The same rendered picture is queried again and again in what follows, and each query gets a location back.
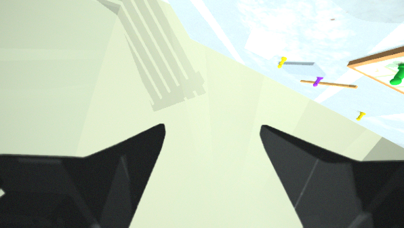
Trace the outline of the yellow pawn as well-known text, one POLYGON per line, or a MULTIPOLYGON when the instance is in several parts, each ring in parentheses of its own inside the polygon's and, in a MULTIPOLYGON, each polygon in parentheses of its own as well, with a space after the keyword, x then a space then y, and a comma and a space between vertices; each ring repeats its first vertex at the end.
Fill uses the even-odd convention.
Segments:
POLYGON ((362 116, 364 116, 366 113, 360 112, 360 115, 356 118, 357 121, 360 121, 362 116))
POLYGON ((284 57, 284 56, 281 57, 281 62, 280 62, 280 64, 278 65, 278 68, 279 68, 279 69, 282 67, 284 61, 286 61, 286 60, 287 60, 286 57, 284 57))

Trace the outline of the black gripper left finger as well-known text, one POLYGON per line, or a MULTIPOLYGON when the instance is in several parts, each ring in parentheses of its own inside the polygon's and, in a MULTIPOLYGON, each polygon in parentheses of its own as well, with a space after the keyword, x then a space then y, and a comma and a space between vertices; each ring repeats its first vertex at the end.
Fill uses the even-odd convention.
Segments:
POLYGON ((165 134, 160 123, 86 157, 0 154, 1 190, 67 194, 92 228, 129 228, 165 134))

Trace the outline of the purple game pawn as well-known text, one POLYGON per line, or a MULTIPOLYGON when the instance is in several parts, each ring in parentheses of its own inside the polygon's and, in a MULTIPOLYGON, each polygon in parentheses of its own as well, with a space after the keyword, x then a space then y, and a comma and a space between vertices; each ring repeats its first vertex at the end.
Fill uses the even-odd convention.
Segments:
POLYGON ((315 83, 313 84, 314 87, 318 86, 318 83, 320 82, 320 80, 323 79, 323 77, 317 77, 317 80, 315 81, 315 83))

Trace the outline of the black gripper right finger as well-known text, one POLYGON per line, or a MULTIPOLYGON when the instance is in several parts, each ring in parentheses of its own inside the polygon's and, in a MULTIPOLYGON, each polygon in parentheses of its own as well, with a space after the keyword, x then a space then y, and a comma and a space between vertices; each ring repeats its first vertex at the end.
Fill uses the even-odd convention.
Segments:
POLYGON ((404 160, 351 159, 268 125, 260 138, 303 228, 359 228, 404 187, 404 160))

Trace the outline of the green pawn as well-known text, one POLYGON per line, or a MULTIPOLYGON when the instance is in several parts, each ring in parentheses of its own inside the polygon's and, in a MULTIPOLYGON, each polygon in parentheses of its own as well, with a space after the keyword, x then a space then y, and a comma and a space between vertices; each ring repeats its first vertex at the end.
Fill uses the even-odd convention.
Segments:
POLYGON ((398 85, 402 82, 402 79, 404 78, 404 64, 400 64, 397 69, 399 70, 396 75, 394 76, 394 79, 390 80, 391 85, 398 85))

